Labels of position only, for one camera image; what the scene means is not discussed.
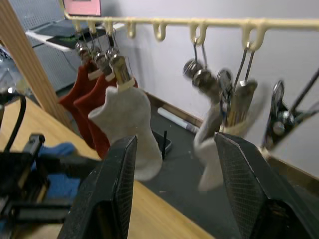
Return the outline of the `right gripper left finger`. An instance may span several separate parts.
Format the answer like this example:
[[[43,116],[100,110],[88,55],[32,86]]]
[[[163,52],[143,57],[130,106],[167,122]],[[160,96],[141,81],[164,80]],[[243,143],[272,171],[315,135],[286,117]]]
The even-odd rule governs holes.
[[[137,137],[111,145],[82,182],[61,231],[60,239],[126,239],[130,225]]]

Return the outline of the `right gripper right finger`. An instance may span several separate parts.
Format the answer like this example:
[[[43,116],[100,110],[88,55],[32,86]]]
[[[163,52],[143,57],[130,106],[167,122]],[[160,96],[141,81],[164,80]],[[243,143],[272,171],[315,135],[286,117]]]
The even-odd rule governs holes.
[[[215,133],[224,185],[243,239],[317,239],[319,221],[293,186],[241,137]]]

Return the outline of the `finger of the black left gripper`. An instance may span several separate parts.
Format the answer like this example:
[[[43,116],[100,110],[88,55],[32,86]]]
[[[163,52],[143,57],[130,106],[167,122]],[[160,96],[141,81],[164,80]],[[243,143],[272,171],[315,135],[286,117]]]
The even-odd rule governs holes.
[[[43,152],[45,137],[42,134],[31,134],[23,151],[32,155],[36,169],[45,174],[90,174],[100,161],[78,154],[59,155]]]
[[[11,206],[11,216],[17,223],[63,223],[72,204],[66,203],[21,203]]]

